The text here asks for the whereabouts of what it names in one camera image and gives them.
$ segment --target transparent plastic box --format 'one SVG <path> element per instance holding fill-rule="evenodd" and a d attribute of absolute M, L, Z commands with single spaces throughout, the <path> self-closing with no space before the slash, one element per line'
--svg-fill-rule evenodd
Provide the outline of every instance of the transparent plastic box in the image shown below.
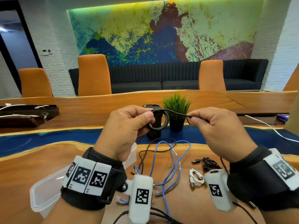
<path fill-rule="evenodd" d="M 137 160 L 136 156 L 137 144 L 132 145 L 129 158 L 123 162 L 123 166 L 127 169 Z M 62 180 L 69 166 L 64 169 L 45 177 L 44 179 L 35 183 L 30 189 L 30 204 L 31 209 L 39 212 L 43 218 L 46 218 L 52 210 L 60 197 L 60 189 L 62 187 Z"/>

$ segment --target hand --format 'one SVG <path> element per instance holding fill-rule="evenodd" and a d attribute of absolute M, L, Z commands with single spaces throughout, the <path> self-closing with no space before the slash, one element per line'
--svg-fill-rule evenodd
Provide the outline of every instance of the hand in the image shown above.
<path fill-rule="evenodd" d="M 149 131 L 145 125 L 155 122 L 151 110 L 129 105 L 111 112 L 94 149 L 107 157 L 126 161 L 136 138 Z"/>
<path fill-rule="evenodd" d="M 187 115 L 193 116 L 189 122 L 198 127 L 210 149 L 229 162 L 237 162 L 257 148 L 234 112 L 207 107 Z"/>

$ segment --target black wrist strap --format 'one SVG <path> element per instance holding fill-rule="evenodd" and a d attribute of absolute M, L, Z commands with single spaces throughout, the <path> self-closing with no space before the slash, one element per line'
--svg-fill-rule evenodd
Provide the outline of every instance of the black wrist strap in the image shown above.
<path fill-rule="evenodd" d="M 252 201 L 264 211 L 299 208 L 299 189 L 287 185 L 263 159 L 271 154 L 259 146 L 244 159 L 230 163 L 227 185 L 232 194 L 243 202 Z"/>
<path fill-rule="evenodd" d="M 121 188 L 127 180 L 127 176 L 122 162 L 106 157 L 95 151 L 92 147 L 85 151 L 82 156 L 95 162 L 111 165 L 111 170 L 107 176 L 107 181 L 101 196 L 82 194 L 68 188 L 61 188 L 61 197 L 70 205 L 83 210 L 100 210 L 110 204 L 115 191 Z"/>

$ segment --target door frame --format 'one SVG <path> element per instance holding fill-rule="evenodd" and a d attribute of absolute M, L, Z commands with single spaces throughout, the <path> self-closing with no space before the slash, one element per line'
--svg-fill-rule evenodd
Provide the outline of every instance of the door frame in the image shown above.
<path fill-rule="evenodd" d="M 37 63 L 37 66 L 39 68 L 43 68 L 43 65 L 39 59 L 39 55 L 37 53 L 37 50 L 34 46 L 34 43 L 33 43 L 33 39 L 31 37 L 31 34 L 29 32 L 29 29 L 28 29 L 28 26 L 27 26 L 27 23 L 25 21 L 25 17 L 24 17 L 24 14 L 23 14 L 23 11 L 21 9 L 21 6 L 19 4 L 19 1 L 18 0 L 6 0 L 6 1 L 0 1 L 0 11 L 10 11 L 10 10 L 16 10 L 18 15 L 19 15 L 19 18 L 20 18 L 20 21 L 21 21 L 21 24 L 23 26 L 23 29 L 24 29 L 24 32 L 27 36 L 27 39 L 28 39 L 28 42 L 29 42 L 29 45 L 32 49 L 32 52 L 33 52 L 33 55 L 34 55 L 34 58 L 36 60 L 36 63 Z M 3 38 L 0 34 L 0 51 L 3 55 L 3 58 L 10 70 L 10 73 L 21 93 L 21 80 L 20 80 L 20 76 L 19 76 L 19 73 L 18 73 L 18 70 L 17 68 L 15 67 L 15 64 L 13 63 L 13 60 L 9 54 L 9 51 L 8 49 L 6 48 L 6 45 L 3 41 Z"/>

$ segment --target potted plant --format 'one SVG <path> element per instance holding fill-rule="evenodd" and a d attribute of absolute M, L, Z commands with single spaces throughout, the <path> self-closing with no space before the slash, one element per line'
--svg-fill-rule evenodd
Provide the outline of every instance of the potted plant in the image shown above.
<path fill-rule="evenodd" d="M 165 109 L 169 109 L 181 114 L 187 114 L 191 101 L 186 103 L 186 96 L 180 96 L 180 90 L 171 94 L 171 96 L 163 96 L 163 105 Z M 180 132 L 183 129 L 185 116 L 168 112 L 170 130 Z"/>

